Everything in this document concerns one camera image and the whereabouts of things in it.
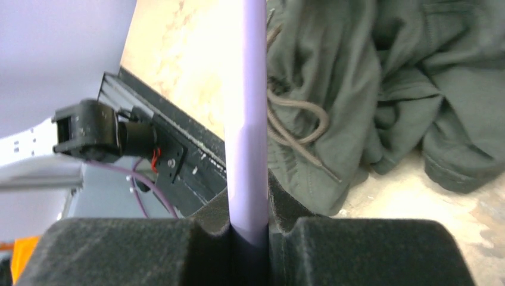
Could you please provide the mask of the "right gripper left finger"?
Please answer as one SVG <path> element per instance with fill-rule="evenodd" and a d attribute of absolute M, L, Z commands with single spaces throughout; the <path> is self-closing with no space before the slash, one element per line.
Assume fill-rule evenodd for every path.
<path fill-rule="evenodd" d="M 184 219 L 64 219 L 17 284 L 230 285 L 229 226 L 226 191 Z"/>

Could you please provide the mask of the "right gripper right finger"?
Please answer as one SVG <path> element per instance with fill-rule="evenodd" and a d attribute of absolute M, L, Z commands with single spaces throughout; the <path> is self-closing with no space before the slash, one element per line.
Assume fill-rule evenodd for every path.
<path fill-rule="evenodd" d="M 331 219 L 270 173 L 272 285 L 473 285 L 453 238 L 424 219 Z"/>

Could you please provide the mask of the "olive green shorts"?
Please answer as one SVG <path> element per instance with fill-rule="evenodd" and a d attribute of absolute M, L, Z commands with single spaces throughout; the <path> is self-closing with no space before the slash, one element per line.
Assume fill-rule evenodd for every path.
<path fill-rule="evenodd" d="M 332 215 L 421 147 L 468 193 L 504 172 L 503 1 L 268 1 L 269 169 Z"/>

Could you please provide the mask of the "lavender wavy hanger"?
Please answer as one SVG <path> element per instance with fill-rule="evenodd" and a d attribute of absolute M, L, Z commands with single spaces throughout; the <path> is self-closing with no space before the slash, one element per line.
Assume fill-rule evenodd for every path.
<path fill-rule="evenodd" d="M 230 222 L 242 240 L 267 245 L 266 2 L 226 1 L 223 78 Z"/>

